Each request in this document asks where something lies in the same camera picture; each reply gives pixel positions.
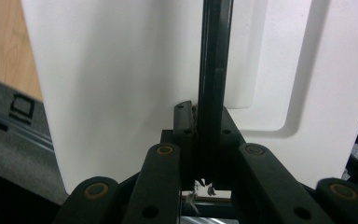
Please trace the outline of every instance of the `white panel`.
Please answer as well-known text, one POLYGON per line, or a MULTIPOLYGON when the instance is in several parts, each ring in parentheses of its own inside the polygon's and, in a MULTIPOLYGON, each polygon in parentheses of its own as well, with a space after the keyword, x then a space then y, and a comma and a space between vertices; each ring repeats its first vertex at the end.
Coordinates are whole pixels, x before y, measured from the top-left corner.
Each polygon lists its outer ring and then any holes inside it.
MULTIPOLYGON (((196 103, 202 1, 22 0, 66 190, 122 181, 196 103)), ((235 1, 226 105, 299 181, 340 176, 358 131, 358 2, 235 1)))

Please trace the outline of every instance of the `gray surface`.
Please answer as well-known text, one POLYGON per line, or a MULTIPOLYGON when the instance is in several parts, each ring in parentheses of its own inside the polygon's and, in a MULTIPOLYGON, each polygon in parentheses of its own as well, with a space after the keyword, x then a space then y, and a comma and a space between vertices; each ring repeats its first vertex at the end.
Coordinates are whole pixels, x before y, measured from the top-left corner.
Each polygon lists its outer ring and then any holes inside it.
MULTIPOLYGON (((0 84, 0 116, 8 118, 17 92, 0 84)), ((32 129, 49 135, 43 104, 35 101, 32 129)), ((67 198, 54 153, 0 130, 0 176, 54 203, 67 198)))
POLYGON ((57 204, 67 198, 55 155, 3 131, 0 176, 57 204))

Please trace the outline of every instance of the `wooden surface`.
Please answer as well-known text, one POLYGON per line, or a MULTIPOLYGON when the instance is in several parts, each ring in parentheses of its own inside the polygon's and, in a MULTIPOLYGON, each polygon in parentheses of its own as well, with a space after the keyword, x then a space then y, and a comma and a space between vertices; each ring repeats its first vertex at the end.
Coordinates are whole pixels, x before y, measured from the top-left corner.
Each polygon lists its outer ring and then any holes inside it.
POLYGON ((20 0, 0 0, 0 82, 42 100, 20 0))

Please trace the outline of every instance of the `round hole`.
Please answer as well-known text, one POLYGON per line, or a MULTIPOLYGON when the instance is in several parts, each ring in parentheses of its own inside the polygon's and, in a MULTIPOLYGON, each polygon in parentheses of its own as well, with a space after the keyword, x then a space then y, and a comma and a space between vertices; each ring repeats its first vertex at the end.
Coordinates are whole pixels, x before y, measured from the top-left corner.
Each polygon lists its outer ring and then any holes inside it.
POLYGON ((343 200, 356 201, 358 194, 351 188, 341 184, 330 185, 330 190, 343 200))
POLYGON ((153 218, 158 215, 158 208, 154 205, 147 206, 142 212, 145 218, 153 218))
POLYGON ((91 184, 84 190, 84 196, 90 200, 99 199, 106 194, 108 189, 109 187, 105 183, 91 184))
POLYGON ((171 153, 173 153, 173 148, 172 147, 159 147, 157 149, 157 153, 160 155, 160 156, 167 156, 167 155, 170 155, 171 153))
POLYGON ((260 156, 264 154, 263 148, 258 146, 248 146, 246 147, 246 151, 256 156, 260 156))
POLYGON ((310 212, 305 209, 305 208, 302 208, 302 207, 295 207, 295 214, 298 216, 298 217, 301 217, 302 219, 310 219, 311 216, 310 216, 310 212))

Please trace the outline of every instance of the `vertical rail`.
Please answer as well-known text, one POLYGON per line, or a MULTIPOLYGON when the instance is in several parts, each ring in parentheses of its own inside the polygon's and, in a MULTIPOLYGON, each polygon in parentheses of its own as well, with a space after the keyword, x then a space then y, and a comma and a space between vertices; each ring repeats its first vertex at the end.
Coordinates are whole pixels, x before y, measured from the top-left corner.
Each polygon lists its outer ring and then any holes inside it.
POLYGON ((213 177, 225 97, 233 0, 204 0, 197 118, 199 177, 213 177))

